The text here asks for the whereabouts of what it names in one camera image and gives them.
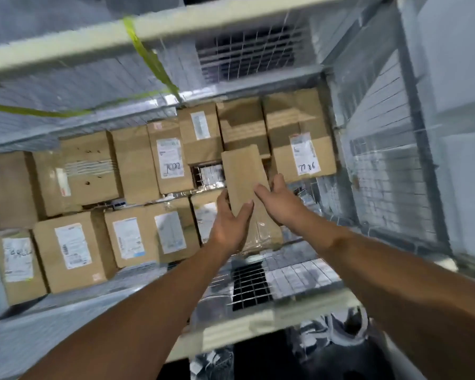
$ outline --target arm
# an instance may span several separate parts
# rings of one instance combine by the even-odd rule
[[[211,280],[246,236],[253,203],[234,217],[226,191],[195,255],[74,332],[21,379],[155,379]]]
[[[302,236],[429,379],[475,378],[475,281],[307,210],[281,175],[255,192]]]

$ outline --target person's right arm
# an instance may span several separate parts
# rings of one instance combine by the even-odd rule
[[[255,193],[303,237],[429,380],[475,379],[475,281],[317,216],[282,175]]]

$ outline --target brown box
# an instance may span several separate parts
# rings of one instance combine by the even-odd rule
[[[265,96],[263,107],[273,169],[285,182],[336,173],[328,116],[316,89]]]
[[[197,229],[203,244],[208,242],[209,233],[211,228],[213,228],[217,214],[216,199],[220,196],[221,192],[221,189],[215,189],[213,191],[197,193],[190,197],[193,213],[196,216]]]
[[[158,200],[155,162],[149,143],[148,128],[128,127],[112,132],[121,184],[127,204]]]
[[[177,119],[150,122],[148,133],[160,193],[194,189]]]
[[[60,143],[74,204],[89,205],[123,197],[108,131],[67,138]]]
[[[178,120],[189,165],[222,160],[222,135],[215,103],[178,110]]]
[[[44,150],[33,153],[40,192],[48,217],[62,213],[79,212],[81,205],[72,203],[72,196],[59,150]]]
[[[45,216],[32,153],[1,153],[0,230],[31,229]]]
[[[33,234],[53,293],[99,284],[117,272],[100,210],[41,221]]]
[[[130,207],[105,213],[116,264],[120,268],[158,260],[158,241],[146,207]]]
[[[283,243],[282,230],[267,214],[264,204],[253,191],[257,183],[269,188],[257,146],[223,152],[222,159],[232,213],[237,216],[243,204],[250,200],[254,202],[243,252],[280,248]]]
[[[216,105],[225,150],[257,145],[260,157],[271,157],[266,126],[258,97],[225,101]]]
[[[0,236],[0,276],[10,306],[49,293],[29,230]]]
[[[190,202],[177,198],[145,206],[151,234],[158,245],[158,262],[183,260],[200,248]]]

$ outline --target hand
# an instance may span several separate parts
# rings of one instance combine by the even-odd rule
[[[296,220],[304,212],[309,212],[301,199],[289,191],[282,174],[273,178],[271,192],[261,184],[255,185],[254,191],[260,201],[264,203],[267,213],[272,219],[294,232]]]
[[[211,229],[208,244],[222,251],[226,259],[240,249],[247,236],[248,220],[253,212],[253,201],[243,204],[239,214],[234,216],[227,202],[225,189],[216,200],[217,215]]]

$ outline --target person's left hand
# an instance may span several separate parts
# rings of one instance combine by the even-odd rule
[[[253,201],[243,204],[241,210],[234,216],[227,202],[227,190],[218,196],[216,200],[217,215],[215,223],[211,229],[208,245],[213,245],[216,249],[229,258],[236,253],[248,232],[248,220],[253,212]]]

